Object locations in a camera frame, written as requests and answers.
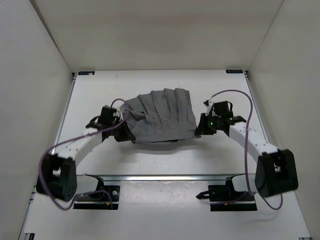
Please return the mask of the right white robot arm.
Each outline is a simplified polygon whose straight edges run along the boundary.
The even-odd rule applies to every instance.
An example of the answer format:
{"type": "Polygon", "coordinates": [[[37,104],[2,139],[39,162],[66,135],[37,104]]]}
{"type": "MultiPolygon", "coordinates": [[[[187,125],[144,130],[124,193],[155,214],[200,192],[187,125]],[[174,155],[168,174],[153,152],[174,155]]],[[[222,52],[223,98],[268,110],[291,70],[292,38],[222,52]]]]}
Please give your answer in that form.
{"type": "Polygon", "coordinates": [[[197,135],[214,135],[224,132],[244,149],[244,156],[251,156],[256,163],[255,173],[245,172],[231,177],[224,187],[224,195],[236,200],[242,192],[260,194],[264,198],[295,191],[299,187],[294,154],[267,142],[255,130],[249,128],[248,120],[234,116],[229,101],[206,100],[205,113],[200,116],[197,135]]]}

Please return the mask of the blue corner label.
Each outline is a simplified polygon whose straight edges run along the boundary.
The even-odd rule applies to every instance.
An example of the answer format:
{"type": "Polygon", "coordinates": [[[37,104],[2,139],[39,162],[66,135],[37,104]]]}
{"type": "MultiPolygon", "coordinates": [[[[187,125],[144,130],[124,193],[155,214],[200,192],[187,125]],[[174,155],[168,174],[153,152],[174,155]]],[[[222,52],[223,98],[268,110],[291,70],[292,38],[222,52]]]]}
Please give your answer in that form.
{"type": "Polygon", "coordinates": [[[78,76],[93,76],[95,71],[79,71],[77,73],[78,76]]]}
{"type": "Polygon", "coordinates": [[[227,74],[242,74],[243,71],[241,69],[226,69],[227,74]]]}

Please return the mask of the grey pleated skirt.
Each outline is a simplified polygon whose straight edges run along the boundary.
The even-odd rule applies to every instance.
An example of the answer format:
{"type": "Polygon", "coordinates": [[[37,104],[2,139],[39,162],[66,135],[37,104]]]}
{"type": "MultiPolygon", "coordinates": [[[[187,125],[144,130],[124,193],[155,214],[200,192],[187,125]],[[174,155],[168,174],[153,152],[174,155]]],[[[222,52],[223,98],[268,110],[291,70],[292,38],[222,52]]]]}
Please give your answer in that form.
{"type": "Polygon", "coordinates": [[[126,124],[134,143],[189,140],[196,137],[190,92],[183,88],[152,90],[128,99],[126,124]]]}

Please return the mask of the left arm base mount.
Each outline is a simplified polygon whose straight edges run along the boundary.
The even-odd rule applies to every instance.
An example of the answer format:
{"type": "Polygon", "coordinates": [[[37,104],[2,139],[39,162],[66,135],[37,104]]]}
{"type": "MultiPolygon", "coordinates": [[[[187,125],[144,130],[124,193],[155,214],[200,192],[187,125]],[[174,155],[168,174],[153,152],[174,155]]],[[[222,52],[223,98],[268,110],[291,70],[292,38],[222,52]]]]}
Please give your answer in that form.
{"type": "Polygon", "coordinates": [[[119,181],[106,181],[101,176],[82,174],[77,176],[74,210],[117,210],[121,185],[119,181]]]}

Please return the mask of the right blue corner label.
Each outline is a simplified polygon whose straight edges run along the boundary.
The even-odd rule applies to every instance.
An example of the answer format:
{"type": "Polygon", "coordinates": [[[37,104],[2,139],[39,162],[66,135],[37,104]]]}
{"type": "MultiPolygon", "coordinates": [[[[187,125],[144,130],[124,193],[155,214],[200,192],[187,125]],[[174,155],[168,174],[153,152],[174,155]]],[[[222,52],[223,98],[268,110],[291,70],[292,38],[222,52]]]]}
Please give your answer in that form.
{"type": "Polygon", "coordinates": [[[241,69],[226,69],[227,74],[242,74],[243,71],[241,69]]]}

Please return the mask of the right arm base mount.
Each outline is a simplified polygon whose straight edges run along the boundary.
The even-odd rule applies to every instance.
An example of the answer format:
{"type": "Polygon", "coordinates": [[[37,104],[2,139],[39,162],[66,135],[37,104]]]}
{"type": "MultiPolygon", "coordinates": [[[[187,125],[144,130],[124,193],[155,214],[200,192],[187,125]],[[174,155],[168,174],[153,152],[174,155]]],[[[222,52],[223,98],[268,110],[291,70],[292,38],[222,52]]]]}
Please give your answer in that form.
{"type": "Polygon", "coordinates": [[[208,190],[195,197],[209,200],[211,212],[255,212],[258,210],[255,198],[247,191],[236,191],[232,180],[227,177],[224,184],[208,185],[208,190]]]}

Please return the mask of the left blue corner label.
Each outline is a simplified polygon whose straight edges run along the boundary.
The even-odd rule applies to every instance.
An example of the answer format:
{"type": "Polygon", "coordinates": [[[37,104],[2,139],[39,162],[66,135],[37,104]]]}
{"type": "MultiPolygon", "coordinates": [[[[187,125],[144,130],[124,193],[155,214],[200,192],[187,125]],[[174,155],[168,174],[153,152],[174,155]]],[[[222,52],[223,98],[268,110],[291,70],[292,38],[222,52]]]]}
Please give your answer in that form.
{"type": "Polygon", "coordinates": [[[93,76],[95,71],[79,71],[77,73],[78,76],[93,76]]]}

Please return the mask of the aluminium table rail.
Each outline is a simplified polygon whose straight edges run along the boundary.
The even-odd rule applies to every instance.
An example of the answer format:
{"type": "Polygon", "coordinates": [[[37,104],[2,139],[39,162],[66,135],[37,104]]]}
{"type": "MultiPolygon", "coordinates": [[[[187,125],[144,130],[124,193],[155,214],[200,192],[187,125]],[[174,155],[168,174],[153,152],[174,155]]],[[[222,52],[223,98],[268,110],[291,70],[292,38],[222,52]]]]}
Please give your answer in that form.
{"type": "Polygon", "coordinates": [[[153,175],[97,175],[104,181],[224,181],[232,177],[244,177],[245,174],[153,174],[153,175]]]}

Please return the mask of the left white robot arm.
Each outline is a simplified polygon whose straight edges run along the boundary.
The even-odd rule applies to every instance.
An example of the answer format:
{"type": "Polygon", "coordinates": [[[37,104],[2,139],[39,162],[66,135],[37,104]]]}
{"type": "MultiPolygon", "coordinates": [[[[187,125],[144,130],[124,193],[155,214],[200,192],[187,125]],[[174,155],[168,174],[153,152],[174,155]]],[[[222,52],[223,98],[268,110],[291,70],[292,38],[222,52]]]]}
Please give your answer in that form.
{"type": "Polygon", "coordinates": [[[119,135],[129,138],[126,124],[129,107],[114,108],[105,105],[99,116],[93,117],[83,133],[49,148],[41,157],[38,166],[36,191],[53,201],[69,202],[77,195],[90,195],[99,199],[104,195],[102,179],[92,174],[77,174],[77,167],[93,149],[108,137],[119,135]]]}

